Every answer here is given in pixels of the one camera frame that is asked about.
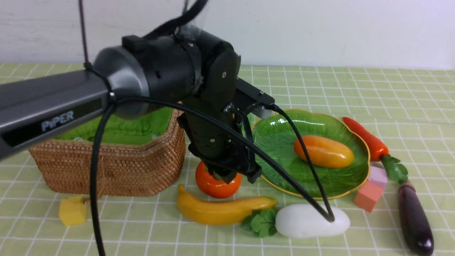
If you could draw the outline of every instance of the yellow banana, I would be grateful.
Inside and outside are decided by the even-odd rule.
[[[253,210],[271,209],[277,201],[268,196],[256,196],[225,202],[202,201],[178,186],[177,208],[189,220],[205,225],[241,223]]]

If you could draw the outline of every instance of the black wire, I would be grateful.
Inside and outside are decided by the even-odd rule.
[[[162,36],[165,33],[174,32],[178,27],[184,26],[196,18],[196,16],[199,15],[199,13],[201,13],[201,11],[204,9],[207,2],[208,0],[196,0],[191,8],[183,13],[180,17],[168,20],[167,22],[154,29],[152,32],[145,35],[143,38],[146,40],[151,40],[158,36]]]
[[[88,67],[91,67],[91,63],[88,60],[87,39],[86,39],[85,20],[84,20],[84,6],[82,5],[82,0],[79,0],[79,18],[80,18],[80,24],[81,24],[82,48],[84,50],[84,66],[85,66],[85,68],[88,68]]]
[[[183,2],[182,15],[188,10],[189,1],[190,1],[190,0],[185,0],[185,2]]]
[[[245,129],[245,138],[253,143],[253,134],[251,132],[251,126],[250,126],[250,121],[248,120],[248,116],[245,115],[245,113],[243,112],[240,112],[238,111],[237,109],[234,110],[234,113],[238,116],[240,116],[240,118],[242,119],[242,124],[243,124],[243,128]],[[248,163],[249,163],[249,168],[252,169],[253,166],[254,166],[254,152],[250,149],[250,148],[247,148],[247,159],[248,159]]]
[[[327,199],[327,194],[325,193],[324,187],[321,184],[321,181],[319,180],[318,174],[316,173],[316,169],[314,168],[313,162],[311,161],[311,158],[308,154],[307,147],[305,146],[305,143],[303,143],[302,136],[298,132],[297,127],[295,126],[294,122],[291,120],[291,118],[286,114],[284,110],[282,110],[278,105],[274,104],[273,107],[271,108],[273,111],[277,112],[278,114],[282,115],[288,123],[291,125],[292,130],[294,130],[295,135],[297,136],[298,142],[300,142],[300,146],[303,149],[303,153],[305,154],[305,158],[307,159],[307,163],[310,166],[311,173],[313,174],[314,179],[316,180],[316,184],[318,185],[319,191],[321,192],[322,199],[324,201],[325,207],[327,208],[327,211],[331,217],[333,217],[333,212],[332,208],[330,207],[329,200]]]
[[[321,205],[318,204],[316,202],[316,200],[311,195],[309,195],[307,193],[307,191],[305,191],[304,188],[302,188],[298,183],[296,183],[293,180],[293,178],[276,161],[274,161],[270,156],[268,156],[260,148],[258,148],[256,145],[254,145],[253,142],[250,142],[249,140],[245,139],[243,137],[243,135],[241,135],[240,133],[237,133],[232,128],[226,126],[222,122],[214,119],[213,117],[211,117],[209,115],[206,115],[200,111],[194,110],[193,108],[189,108],[189,107],[181,105],[181,104],[154,100],[154,99],[150,99],[148,97],[129,97],[129,98],[124,98],[124,99],[117,101],[116,105],[112,104],[109,106],[109,108],[107,109],[107,111],[105,112],[103,117],[101,118],[101,121],[96,130],[95,139],[93,142],[91,165],[90,165],[90,204],[91,204],[91,214],[92,214],[92,222],[93,222],[93,230],[94,230],[94,235],[95,235],[95,240],[96,240],[96,246],[98,247],[98,253],[100,256],[106,256],[106,253],[104,251],[103,240],[101,237],[101,229],[100,229],[99,216],[98,216],[98,203],[97,203],[97,195],[96,195],[96,175],[97,175],[97,166],[98,166],[98,158],[99,158],[99,149],[100,149],[100,144],[102,141],[103,131],[107,124],[107,121],[109,120],[109,117],[114,113],[116,106],[124,104],[126,102],[144,102],[144,103],[149,103],[149,104],[161,105],[163,107],[174,108],[174,109],[178,109],[180,111],[188,112],[192,115],[195,115],[199,118],[204,119],[207,122],[212,123],[213,125],[217,126],[221,130],[223,130],[224,132],[229,134],[233,139],[237,140],[238,142],[243,143],[250,150],[252,150],[259,157],[261,157],[266,163],[268,163],[272,168],[274,168],[327,221],[329,221],[329,222],[334,221],[334,215],[332,213],[332,210],[330,208],[328,201],[326,201],[326,200],[324,201],[324,202],[327,202],[326,206],[328,208],[328,212],[325,212],[324,209],[321,207]],[[290,119],[288,120],[288,122],[293,125],[293,122]],[[303,141],[301,141],[301,139],[299,141],[302,144],[302,146],[305,147]],[[321,190],[321,193],[323,193],[323,197],[326,198],[324,190]]]
[[[96,246],[98,247],[98,254],[100,256],[106,256],[104,251],[103,239],[101,237],[100,220],[98,216],[98,203],[96,194],[96,174],[98,167],[98,157],[100,153],[100,145],[106,127],[107,121],[114,113],[116,108],[115,104],[111,104],[104,113],[101,121],[96,129],[95,138],[93,140],[93,149],[91,152],[91,164],[90,164],[90,208],[93,222],[93,233],[95,235]]]

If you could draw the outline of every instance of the table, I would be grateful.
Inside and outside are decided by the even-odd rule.
[[[81,69],[81,64],[0,63],[0,82]],[[409,170],[433,228],[437,256],[455,255],[455,71],[410,69],[242,66],[239,76],[275,97],[281,108],[350,116],[381,138]],[[372,213],[354,195],[331,201],[351,219],[343,235],[289,240],[253,238],[238,225],[212,227],[182,218],[176,185],[208,199],[195,184],[199,159],[187,153],[180,180],[150,198],[100,200],[108,255],[395,256],[411,255],[399,229],[396,190],[389,185]],[[272,196],[279,206],[303,199],[244,179],[236,198]],[[0,256],[97,255],[91,221],[65,228],[59,199],[28,151],[0,163]]]

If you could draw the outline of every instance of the yellow cube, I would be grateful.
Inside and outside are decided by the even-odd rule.
[[[87,205],[82,196],[73,196],[60,201],[59,217],[65,226],[84,224],[87,219]]]

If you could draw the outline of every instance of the green basket lining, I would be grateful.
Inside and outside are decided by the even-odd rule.
[[[136,120],[124,120],[112,115],[103,133],[103,143],[143,145],[163,135],[172,116],[172,108],[162,108]],[[55,139],[74,140],[79,137],[92,141],[101,118],[91,120]]]

